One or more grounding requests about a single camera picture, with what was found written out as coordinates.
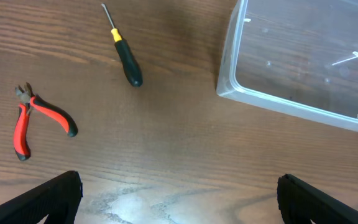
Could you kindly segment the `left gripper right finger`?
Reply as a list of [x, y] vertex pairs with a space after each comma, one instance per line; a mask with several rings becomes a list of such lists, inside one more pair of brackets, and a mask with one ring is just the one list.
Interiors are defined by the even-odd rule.
[[277, 201], [285, 224], [358, 224], [358, 211], [294, 175], [277, 182]]

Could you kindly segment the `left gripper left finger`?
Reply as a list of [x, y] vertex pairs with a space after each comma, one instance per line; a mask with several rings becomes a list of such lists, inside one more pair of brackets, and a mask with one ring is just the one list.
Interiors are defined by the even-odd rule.
[[83, 197], [77, 171], [69, 170], [0, 205], [0, 223], [73, 224]]

